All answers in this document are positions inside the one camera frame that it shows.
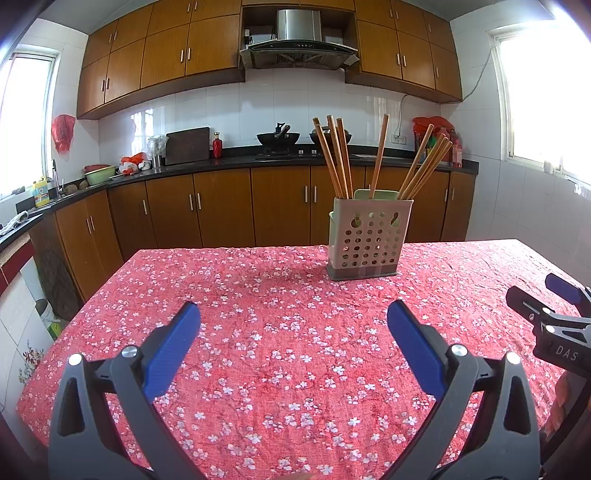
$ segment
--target bowl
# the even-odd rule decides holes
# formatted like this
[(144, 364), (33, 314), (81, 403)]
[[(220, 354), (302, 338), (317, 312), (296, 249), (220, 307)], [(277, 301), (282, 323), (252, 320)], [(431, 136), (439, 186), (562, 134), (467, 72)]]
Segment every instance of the bowl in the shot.
[(109, 180), (109, 178), (115, 175), (116, 169), (117, 167), (109, 166), (87, 173), (86, 180), (88, 181), (88, 185), (92, 187), (94, 185), (100, 185), (101, 183), (106, 182)]

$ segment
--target wall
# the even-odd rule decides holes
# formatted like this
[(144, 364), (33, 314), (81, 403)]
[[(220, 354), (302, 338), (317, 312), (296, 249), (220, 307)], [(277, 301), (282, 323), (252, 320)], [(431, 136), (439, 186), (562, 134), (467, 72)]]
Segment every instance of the wall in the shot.
[[(488, 30), (547, 19), (535, 0), (506, 0), (453, 20), (464, 95), (476, 84), (488, 55)], [(517, 238), (590, 285), (591, 203), (572, 182), (501, 161), (500, 105), (491, 59), (469, 99), (441, 106), (462, 136), (466, 158), (480, 162), (468, 239)]]
[[(211, 137), (220, 132), (225, 147), (260, 145), (257, 134), (273, 132), (286, 122), (301, 134), (300, 143), (311, 143), (312, 117), (325, 124), (326, 115), (342, 116), (352, 144), (378, 145), (384, 113), (390, 114), (388, 141), (398, 129), (402, 94), (359, 85), (347, 85), (344, 72), (326, 70), (247, 70), (245, 83), (207, 87), (166, 96), (114, 113), (99, 120), (102, 163), (117, 163), (130, 155), (134, 135), (141, 135), (132, 115), (152, 110), (154, 134), (210, 127)], [(440, 115), (436, 103), (406, 97), (402, 103), (401, 135), (406, 145), (390, 142), (387, 147), (414, 149), (411, 120), (416, 116)]]

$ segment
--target wooden chopstick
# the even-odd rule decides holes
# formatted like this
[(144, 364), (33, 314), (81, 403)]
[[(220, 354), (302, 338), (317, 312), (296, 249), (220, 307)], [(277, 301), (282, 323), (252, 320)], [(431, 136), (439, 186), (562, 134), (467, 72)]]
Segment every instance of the wooden chopstick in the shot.
[(332, 115), (326, 115), (326, 120), (329, 124), (330, 137), (333, 141), (333, 147), (335, 149), (336, 163), (338, 166), (337, 174), (339, 176), (340, 187), (345, 195), (345, 198), (349, 200), (349, 189), (347, 187), (347, 177), (345, 176), (345, 166), (343, 165), (343, 155), (340, 151), (339, 134), (336, 131), (335, 118)]
[(329, 146), (326, 142), (326, 137), (324, 136), (322, 126), (320, 125), (320, 120), (318, 120), (318, 117), (314, 117), (312, 121), (314, 122), (314, 128), (316, 129), (316, 134), (318, 135), (318, 140), (320, 141), (320, 146), (322, 147), (322, 152), (324, 153), (326, 166), (329, 168), (330, 180), (332, 181), (333, 187), (335, 189), (335, 195), (337, 198), (341, 199), (343, 198), (343, 191), (340, 188), (339, 177), (336, 174), (335, 164), (333, 163), (332, 155), (330, 155)]
[(371, 187), (369, 189), (369, 200), (374, 199), (375, 189), (378, 185), (379, 169), (382, 167), (382, 157), (384, 156), (384, 146), (386, 144), (386, 133), (388, 132), (389, 121), (390, 116), (385, 113), (384, 119), (382, 120), (382, 131), (379, 135), (378, 156), (375, 157), (374, 177), (372, 178)]
[(427, 146), (427, 142), (429, 141), (429, 138), (431, 138), (431, 134), (433, 133), (433, 128), (435, 128), (433, 124), (429, 124), (429, 126), (427, 127), (427, 133), (425, 133), (425, 136), (423, 137), (423, 141), (421, 142), (421, 146), (417, 150), (417, 154), (414, 157), (413, 164), (408, 169), (407, 176), (404, 179), (402, 186), (400, 187), (400, 190), (399, 190), (400, 193), (402, 193), (404, 191), (404, 189), (406, 187), (408, 187), (408, 184), (412, 180), (413, 175), (414, 175), (414, 171), (418, 165), (418, 161), (423, 156), (423, 152), (425, 151), (425, 147)]
[(353, 180), (351, 178), (351, 165), (349, 164), (347, 136), (345, 135), (345, 127), (343, 126), (342, 118), (337, 118), (336, 129), (339, 134), (340, 152), (341, 156), (343, 157), (343, 164), (345, 165), (345, 177), (347, 178), (347, 187), (349, 188), (349, 198), (353, 198), (355, 192), (353, 191)]
[(433, 160), (435, 160), (435, 158), (436, 158), (435, 155), (437, 154), (439, 148), (441, 148), (441, 144), (445, 140), (446, 140), (446, 137), (443, 134), (439, 135), (439, 137), (437, 137), (437, 143), (435, 144), (435, 147), (433, 147), (433, 149), (429, 152), (427, 159), (423, 162), (423, 164), (421, 165), (421, 168), (418, 169), (418, 172), (413, 177), (413, 179), (410, 181), (408, 186), (404, 189), (404, 191), (402, 193), (398, 194), (398, 200), (408, 200), (410, 193), (414, 190), (414, 188), (417, 186), (417, 184), (421, 181), (424, 173), (427, 171), (431, 162), (433, 162)]
[(409, 200), (413, 200), (417, 196), (417, 193), (425, 186), (425, 184), (429, 180), (429, 177), (433, 174), (433, 172), (435, 171), (435, 169), (439, 165), (439, 162), (441, 162), (443, 157), (445, 157), (445, 155), (447, 154), (449, 149), (452, 147), (452, 145), (453, 145), (452, 142), (450, 142), (449, 140), (447, 142), (443, 143), (443, 146), (439, 149), (439, 152), (437, 153), (437, 157), (432, 162), (431, 167), (425, 173), (425, 175), (423, 176), (421, 181), (418, 183), (418, 185), (414, 188), (414, 190), (409, 195), (409, 197), (408, 197)]

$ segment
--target kitchen cabinet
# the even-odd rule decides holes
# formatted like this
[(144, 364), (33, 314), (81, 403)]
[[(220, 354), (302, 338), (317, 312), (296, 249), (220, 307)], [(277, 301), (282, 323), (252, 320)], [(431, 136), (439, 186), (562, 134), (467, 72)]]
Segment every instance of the kitchen cabinet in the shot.
[(105, 57), (111, 51), (113, 36), (117, 28), (117, 20), (98, 29), (88, 36), (84, 58), (82, 59), (82, 68)]
[(154, 4), (138, 8), (127, 15), (124, 15), (117, 22), (111, 52), (118, 48), (125, 47), (134, 41), (142, 40), (148, 35), (148, 24), (152, 16)]
[(435, 69), (435, 88), (455, 98), (462, 98), (462, 80), (457, 55), (445, 48), (431, 44), (433, 68)]
[(80, 72), (78, 116), (105, 103), (105, 87), (109, 56), (101, 58)]
[(429, 42), (455, 53), (456, 44), (453, 41), (452, 28), (449, 22), (429, 12), (423, 12), (423, 14), (427, 24)]
[(396, 30), (429, 40), (423, 10), (401, 0), (392, 0), (392, 7)]
[(396, 28), (390, 0), (355, 0), (357, 20)]
[[(365, 168), (351, 167), (353, 191), (364, 188)], [(310, 245), (328, 245), (329, 213), (335, 205), (335, 189), (326, 166), (311, 168)]]
[(239, 14), (240, 0), (225, 0), (223, 2), (220, 0), (193, 0), (191, 22)]
[(201, 248), (193, 176), (146, 182), (158, 248)]
[(122, 185), (108, 192), (123, 259), (128, 261), (138, 250), (158, 248), (145, 182)]
[(452, 171), (447, 193), (447, 209), (443, 224), (442, 242), (462, 242), (466, 239), (476, 177)]
[(228, 15), (191, 23), (187, 75), (238, 66), (239, 19)]
[(203, 247), (254, 247), (250, 169), (196, 173), (193, 183)]
[(139, 90), (145, 38), (115, 50), (109, 56), (105, 102)]
[(194, 0), (158, 0), (154, 3), (148, 35), (188, 24)]
[(364, 72), (402, 78), (396, 30), (358, 21), (359, 52)]
[(404, 32), (398, 32), (398, 42), (402, 56), (402, 78), (434, 89), (435, 74), (429, 42)]
[(310, 167), (252, 168), (258, 247), (310, 244)]
[(146, 38), (141, 88), (185, 75), (188, 36), (189, 25), (182, 25)]

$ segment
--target chopstick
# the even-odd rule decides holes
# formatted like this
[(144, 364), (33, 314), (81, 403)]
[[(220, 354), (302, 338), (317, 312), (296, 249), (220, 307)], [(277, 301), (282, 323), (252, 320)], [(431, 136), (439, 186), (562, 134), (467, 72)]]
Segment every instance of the chopstick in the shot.
[(369, 200), (374, 199), (375, 189), (378, 185), (379, 169), (382, 167), (382, 157), (384, 156), (384, 146), (386, 143), (386, 133), (388, 132), (389, 121), (390, 116), (387, 113), (385, 113), (384, 119), (382, 120), (382, 131), (379, 135), (378, 156), (375, 157), (374, 177), (371, 181), (371, 187), (369, 189)]
[(427, 127), (427, 133), (425, 133), (425, 136), (423, 137), (423, 141), (421, 142), (421, 146), (417, 150), (417, 155), (415, 155), (415, 157), (414, 157), (413, 164), (408, 169), (407, 176), (404, 179), (402, 186), (400, 187), (400, 190), (399, 190), (400, 193), (402, 193), (404, 191), (404, 189), (406, 187), (408, 187), (408, 184), (412, 180), (413, 175), (414, 175), (414, 171), (418, 165), (418, 161), (423, 156), (423, 152), (425, 150), (425, 147), (427, 146), (427, 142), (429, 141), (429, 138), (431, 138), (431, 134), (433, 133), (433, 128), (435, 128), (433, 124), (429, 124), (429, 126)]
[(343, 157), (343, 164), (345, 165), (345, 177), (347, 178), (347, 187), (349, 188), (349, 198), (353, 198), (353, 180), (351, 178), (351, 165), (349, 164), (349, 149), (347, 147), (347, 136), (345, 135), (345, 127), (343, 126), (343, 119), (337, 118), (336, 128), (339, 134), (340, 152)]
[(316, 129), (316, 134), (318, 135), (318, 140), (320, 141), (320, 146), (322, 147), (322, 152), (324, 153), (324, 160), (326, 161), (326, 165), (329, 168), (330, 180), (332, 181), (333, 187), (335, 189), (335, 195), (337, 198), (343, 198), (343, 191), (340, 188), (339, 177), (336, 174), (335, 164), (332, 160), (332, 155), (330, 155), (329, 146), (326, 142), (326, 137), (324, 136), (324, 131), (322, 130), (322, 126), (320, 125), (320, 120), (318, 117), (314, 117), (312, 119), (314, 122), (314, 128)]
[(329, 124), (330, 136), (333, 141), (333, 147), (335, 148), (335, 157), (336, 157), (337, 166), (339, 168), (337, 173), (339, 176), (340, 187), (343, 191), (343, 194), (345, 195), (345, 198), (347, 200), (349, 200), (349, 189), (347, 188), (347, 177), (345, 176), (345, 166), (343, 165), (343, 155), (340, 151), (339, 135), (336, 131), (335, 118), (332, 115), (326, 115), (326, 120), (328, 121), (328, 124)]

